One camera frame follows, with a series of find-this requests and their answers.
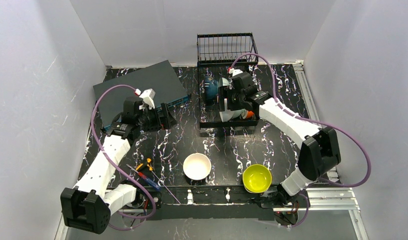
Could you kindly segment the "black wire dish rack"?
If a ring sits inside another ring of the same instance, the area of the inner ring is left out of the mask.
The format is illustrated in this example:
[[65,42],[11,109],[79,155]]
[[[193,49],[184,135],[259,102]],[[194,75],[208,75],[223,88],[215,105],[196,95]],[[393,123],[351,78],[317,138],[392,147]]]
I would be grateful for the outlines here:
[[228,69],[242,54],[258,52],[253,34],[198,34],[196,47],[200,135],[253,133],[259,119],[244,109],[227,107],[232,76]]

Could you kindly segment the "blue floral white bowl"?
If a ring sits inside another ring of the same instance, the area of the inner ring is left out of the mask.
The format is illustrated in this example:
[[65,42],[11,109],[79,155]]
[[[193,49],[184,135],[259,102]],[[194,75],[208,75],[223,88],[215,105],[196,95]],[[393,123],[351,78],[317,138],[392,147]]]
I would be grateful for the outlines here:
[[245,74],[246,79],[249,79],[250,81],[253,80],[253,76],[252,76],[253,72],[252,71],[247,70],[247,71],[244,72],[244,74]]

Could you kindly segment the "celadon green bowl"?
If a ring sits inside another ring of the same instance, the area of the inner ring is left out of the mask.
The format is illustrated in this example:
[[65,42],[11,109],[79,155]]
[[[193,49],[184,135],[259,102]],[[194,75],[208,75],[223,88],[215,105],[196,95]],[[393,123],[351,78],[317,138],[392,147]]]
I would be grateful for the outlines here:
[[244,119],[247,114],[248,111],[245,109],[241,109],[241,110],[229,110],[227,108],[227,99],[224,99],[224,111],[220,111],[220,118],[222,122],[228,122],[232,119],[235,118],[240,118],[240,119]]

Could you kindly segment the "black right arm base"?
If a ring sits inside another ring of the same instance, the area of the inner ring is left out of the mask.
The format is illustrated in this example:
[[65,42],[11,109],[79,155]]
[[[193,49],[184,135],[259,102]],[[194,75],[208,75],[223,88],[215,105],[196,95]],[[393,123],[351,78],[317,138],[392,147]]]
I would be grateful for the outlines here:
[[[300,207],[300,199],[303,199],[305,203],[305,213],[299,220],[298,210]],[[280,184],[276,187],[276,190],[250,198],[248,202],[257,204],[262,209],[273,209],[277,206],[286,208],[291,204],[291,210],[275,210],[274,213],[277,224],[284,228],[294,228],[302,224],[308,216],[310,207],[306,189],[299,190],[298,193],[289,195]]]

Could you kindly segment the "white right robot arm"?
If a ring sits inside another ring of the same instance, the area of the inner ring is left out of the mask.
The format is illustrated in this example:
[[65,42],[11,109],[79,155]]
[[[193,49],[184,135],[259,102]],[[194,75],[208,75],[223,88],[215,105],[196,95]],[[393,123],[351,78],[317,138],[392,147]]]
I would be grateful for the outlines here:
[[259,90],[252,76],[230,68],[230,79],[218,84],[218,103],[223,122],[253,112],[285,133],[299,147],[298,166],[278,186],[278,192],[292,197],[316,182],[341,162],[337,133],[332,127],[321,128],[299,119],[266,90]]

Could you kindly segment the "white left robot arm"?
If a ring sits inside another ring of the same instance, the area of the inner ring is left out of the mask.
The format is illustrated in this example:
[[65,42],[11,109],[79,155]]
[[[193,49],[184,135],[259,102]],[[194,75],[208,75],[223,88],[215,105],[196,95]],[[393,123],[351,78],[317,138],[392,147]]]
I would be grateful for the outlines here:
[[136,199],[137,189],[150,193],[137,181],[119,184],[106,192],[107,186],[119,170],[122,158],[142,132],[167,130],[176,124],[167,103],[154,108],[149,99],[125,99],[123,111],[114,117],[102,147],[92,164],[73,188],[65,188],[60,196],[64,224],[71,228],[101,234],[109,225],[111,216]]

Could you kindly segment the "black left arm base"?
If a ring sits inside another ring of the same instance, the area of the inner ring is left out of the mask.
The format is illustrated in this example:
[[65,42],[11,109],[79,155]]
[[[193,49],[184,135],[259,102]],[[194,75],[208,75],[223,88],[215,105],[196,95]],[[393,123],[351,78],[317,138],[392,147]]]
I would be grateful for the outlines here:
[[[153,197],[154,202],[156,203],[157,209],[159,209],[162,205],[162,191],[150,191],[150,194]],[[146,197],[143,193],[138,193],[133,202],[128,203],[126,206],[124,206],[124,210],[133,210],[132,212],[125,212],[126,215],[130,216],[147,215],[148,209],[150,208],[151,204],[149,202],[149,198]],[[109,227],[119,231],[130,231],[135,229],[137,226],[140,226],[145,221],[145,219],[136,219],[125,216],[121,216],[121,220],[123,226],[115,226],[109,223]]]

